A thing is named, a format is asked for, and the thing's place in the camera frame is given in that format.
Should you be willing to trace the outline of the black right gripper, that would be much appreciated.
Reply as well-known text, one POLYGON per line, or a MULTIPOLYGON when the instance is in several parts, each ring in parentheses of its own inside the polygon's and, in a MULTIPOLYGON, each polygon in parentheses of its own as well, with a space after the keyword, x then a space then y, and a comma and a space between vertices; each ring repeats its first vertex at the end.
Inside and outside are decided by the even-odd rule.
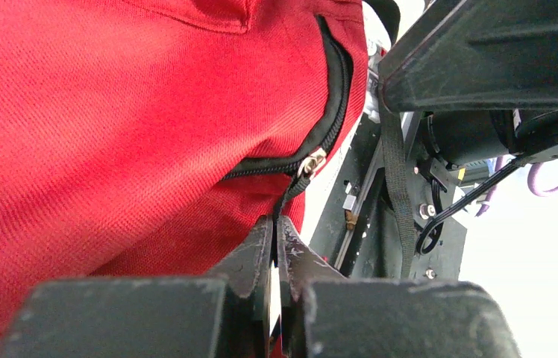
POLYGON ((380 86, 393 112, 470 110, 420 125, 447 169, 506 154, 556 160, 558 1, 435 1, 380 63, 380 86))

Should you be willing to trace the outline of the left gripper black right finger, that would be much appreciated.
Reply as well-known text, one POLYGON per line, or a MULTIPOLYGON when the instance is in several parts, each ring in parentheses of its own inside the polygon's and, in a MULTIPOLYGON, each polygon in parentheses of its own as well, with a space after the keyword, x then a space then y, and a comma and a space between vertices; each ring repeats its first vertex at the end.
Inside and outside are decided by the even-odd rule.
POLYGON ((276 223, 286 357, 519 357, 501 308, 462 281, 349 279, 276 223))

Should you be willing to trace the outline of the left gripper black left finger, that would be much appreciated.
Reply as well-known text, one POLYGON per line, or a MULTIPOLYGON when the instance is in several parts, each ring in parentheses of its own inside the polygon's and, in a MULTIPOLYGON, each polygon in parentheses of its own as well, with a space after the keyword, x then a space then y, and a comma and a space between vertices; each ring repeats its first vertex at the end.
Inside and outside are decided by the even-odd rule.
POLYGON ((56 280, 36 287, 0 357, 268 357, 274 222, 202 276, 56 280))

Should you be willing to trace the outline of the red student backpack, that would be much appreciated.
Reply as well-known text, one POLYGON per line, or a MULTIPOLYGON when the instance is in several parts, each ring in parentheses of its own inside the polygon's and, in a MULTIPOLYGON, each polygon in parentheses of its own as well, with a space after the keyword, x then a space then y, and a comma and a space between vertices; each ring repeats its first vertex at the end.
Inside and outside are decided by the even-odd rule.
POLYGON ((367 1, 0 1, 0 338, 38 283, 201 274, 363 111, 367 1))

